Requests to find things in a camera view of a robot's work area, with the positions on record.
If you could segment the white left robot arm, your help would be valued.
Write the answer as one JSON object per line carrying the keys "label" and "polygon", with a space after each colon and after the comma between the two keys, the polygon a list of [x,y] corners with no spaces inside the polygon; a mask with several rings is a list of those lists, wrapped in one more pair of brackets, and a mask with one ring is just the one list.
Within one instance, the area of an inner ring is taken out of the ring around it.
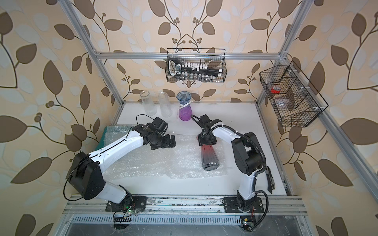
{"label": "white left robot arm", "polygon": [[165,127],[160,129],[152,123],[139,124],[103,148],[89,154],[78,153],[72,161],[66,183],[85,200],[99,198],[122,203],[131,194],[124,187],[105,181],[103,173],[126,154],[144,145],[150,145],[151,150],[176,147],[175,136],[165,134],[165,130]]}

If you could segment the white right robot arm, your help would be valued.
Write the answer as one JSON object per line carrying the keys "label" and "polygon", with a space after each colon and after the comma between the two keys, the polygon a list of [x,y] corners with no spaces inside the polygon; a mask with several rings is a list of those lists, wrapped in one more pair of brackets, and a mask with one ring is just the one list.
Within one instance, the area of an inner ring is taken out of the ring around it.
{"label": "white right robot arm", "polygon": [[231,144],[234,160],[239,171],[243,173],[236,201],[238,208],[247,212],[257,202],[258,194],[268,198],[264,190],[256,190],[258,175],[267,168],[266,157],[254,133],[242,134],[227,125],[216,125],[209,131],[204,128],[198,135],[200,145],[209,145],[217,138]]}

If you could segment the pink vase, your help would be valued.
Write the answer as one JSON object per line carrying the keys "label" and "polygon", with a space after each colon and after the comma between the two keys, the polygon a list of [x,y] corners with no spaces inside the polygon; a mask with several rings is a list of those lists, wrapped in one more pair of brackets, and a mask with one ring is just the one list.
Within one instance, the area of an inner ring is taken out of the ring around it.
{"label": "pink vase", "polygon": [[202,168],[205,171],[212,171],[219,167],[220,161],[212,145],[201,146]]}

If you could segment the clear ribbed glass vase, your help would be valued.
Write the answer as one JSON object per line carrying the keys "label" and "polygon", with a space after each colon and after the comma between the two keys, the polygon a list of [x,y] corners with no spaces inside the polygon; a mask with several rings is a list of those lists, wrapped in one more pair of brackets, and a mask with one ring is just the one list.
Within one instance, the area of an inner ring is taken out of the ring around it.
{"label": "clear ribbed glass vase", "polygon": [[160,92],[158,94],[158,100],[160,105],[161,114],[163,117],[169,118],[172,116],[171,104],[166,92]]}

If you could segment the purple vase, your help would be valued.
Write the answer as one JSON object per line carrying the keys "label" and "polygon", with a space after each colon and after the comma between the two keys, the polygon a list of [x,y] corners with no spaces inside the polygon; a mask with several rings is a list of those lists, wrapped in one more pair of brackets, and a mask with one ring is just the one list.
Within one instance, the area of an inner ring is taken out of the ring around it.
{"label": "purple vase", "polygon": [[191,119],[193,114],[191,109],[192,94],[188,91],[181,91],[176,97],[180,103],[179,118],[180,120],[187,122]]}

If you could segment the clear bubble wrap sheet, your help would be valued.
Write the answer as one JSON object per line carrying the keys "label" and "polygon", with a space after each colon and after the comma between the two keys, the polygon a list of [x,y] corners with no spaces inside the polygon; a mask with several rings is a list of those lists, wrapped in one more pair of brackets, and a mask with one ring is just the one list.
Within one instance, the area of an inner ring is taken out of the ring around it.
{"label": "clear bubble wrap sheet", "polygon": [[113,138],[114,138],[114,141],[124,137],[125,135],[127,135],[127,133],[129,132],[129,130],[131,128],[133,128],[135,125],[132,125],[132,124],[123,124],[123,125],[113,125]]}

